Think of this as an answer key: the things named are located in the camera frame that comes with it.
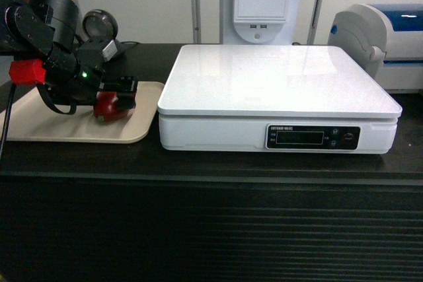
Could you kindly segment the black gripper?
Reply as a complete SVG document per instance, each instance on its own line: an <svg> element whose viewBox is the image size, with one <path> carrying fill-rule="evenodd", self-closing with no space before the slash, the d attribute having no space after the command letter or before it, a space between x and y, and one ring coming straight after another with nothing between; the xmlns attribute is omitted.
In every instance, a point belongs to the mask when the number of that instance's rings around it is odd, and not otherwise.
<svg viewBox="0 0 423 282"><path fill-rule="evenodd" d="M100 87L100 91L131 93L117 94L116 107L119 110L134 109L137 79L118 77L101 82L103 63L101 45L97 41L86 41L74 52L53 44L45 60L45 87L52 103L93 105Z"/></svg>

